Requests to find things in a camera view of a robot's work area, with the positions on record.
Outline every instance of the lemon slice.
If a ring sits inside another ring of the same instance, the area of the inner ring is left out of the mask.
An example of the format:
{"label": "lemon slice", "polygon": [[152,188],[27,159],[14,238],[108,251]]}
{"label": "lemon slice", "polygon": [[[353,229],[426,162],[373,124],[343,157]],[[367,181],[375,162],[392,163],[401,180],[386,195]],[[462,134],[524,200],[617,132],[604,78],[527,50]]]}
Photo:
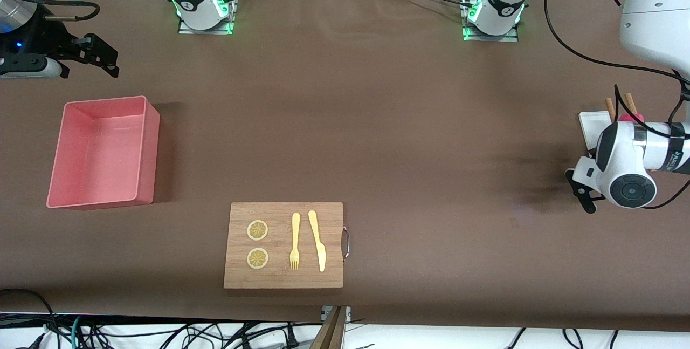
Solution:
{"label": "lemon slice", "polygon": [[264,248],[254,248],[247,255],[247,264],[255,270],[259,270],[268,263],[268,252]]}
{"label": "lemon slice", "polygon": [[264,223],[264,221],[252,221],[252,223],[247,227],[247,236],[254,241],[264,239],[266,234],[268,234],[268,225]]}

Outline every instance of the yellow fork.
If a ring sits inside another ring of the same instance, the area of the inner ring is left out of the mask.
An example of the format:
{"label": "yellow fork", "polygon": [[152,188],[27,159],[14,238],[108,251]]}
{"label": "yellow fork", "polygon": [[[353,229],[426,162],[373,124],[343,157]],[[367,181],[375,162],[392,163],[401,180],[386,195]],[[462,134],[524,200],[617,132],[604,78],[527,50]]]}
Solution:
{"label": "yellow fork", "polygon": [[290,268],[295,271],[300,268],[300,253],[298,252],[298,238],[300,237],[300,213],[293,213],[293,250],[290,252]]}

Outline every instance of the pink plastic container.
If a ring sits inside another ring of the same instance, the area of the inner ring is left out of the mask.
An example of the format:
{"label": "pink plastic container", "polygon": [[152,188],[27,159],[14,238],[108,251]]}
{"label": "pink plastic container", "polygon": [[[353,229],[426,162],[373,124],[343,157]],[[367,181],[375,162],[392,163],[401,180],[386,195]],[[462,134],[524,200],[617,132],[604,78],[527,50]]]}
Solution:
{"label": "pink plastic container", "polygon": [[160,114],[146,97],[65,104],[50,209],[105,209],[153,202]]}

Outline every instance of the brown tabletop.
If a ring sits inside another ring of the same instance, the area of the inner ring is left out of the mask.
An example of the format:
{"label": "brown tabletop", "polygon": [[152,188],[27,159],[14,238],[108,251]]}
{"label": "brown tabletop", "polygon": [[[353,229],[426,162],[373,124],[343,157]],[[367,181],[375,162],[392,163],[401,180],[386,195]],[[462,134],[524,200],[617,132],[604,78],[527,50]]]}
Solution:
{"label": "brown tabletop", "polygon": [[[120,78],[70,63],[69,79],[0,82],[3,288],[59,312],[313,320],[343,304],[372,323],[690,330],[690,197],[588,215],[563,176],[584,153],[578,112],[618,83],[662,121],[678,83],[572,56],[542,0],[517,44],[464,42],[433,0],[241,0],[232,36],[175,34],[165,0],[93,1],[101,15],[67,27],[118,49]],[[550,5],[573,47],[643,63],[611,0]],[[155,202],[47,209],[64,103],[129,95],[162,116]],[[685,182],[654,176],[661,199]],[[344,202],[342,290],[223,289],[230,204],[260,201]]]}

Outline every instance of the wooden cutting board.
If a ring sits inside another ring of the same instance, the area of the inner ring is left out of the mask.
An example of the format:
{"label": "wooden cutting board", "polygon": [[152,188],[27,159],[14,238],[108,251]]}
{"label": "wooden cutting board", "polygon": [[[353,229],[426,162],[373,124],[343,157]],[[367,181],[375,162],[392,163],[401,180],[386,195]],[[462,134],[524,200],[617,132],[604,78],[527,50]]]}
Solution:
{"label": "wooden cutting board", "polygon": [[[326,246],[326,268],[319,270],[314,235],[307,213],[314,210],[319,219],[321,243]],[[293,248],[292,216],[300,213],[300,267],[290,269]],[[252,240],[247,228],[261,220],[268,234]],[[342,288],[343,204],[340,202],[234,202],[227,230],[224,288]],[[268,262],[255,269],[247,263],[254,248],[268,252]]]}

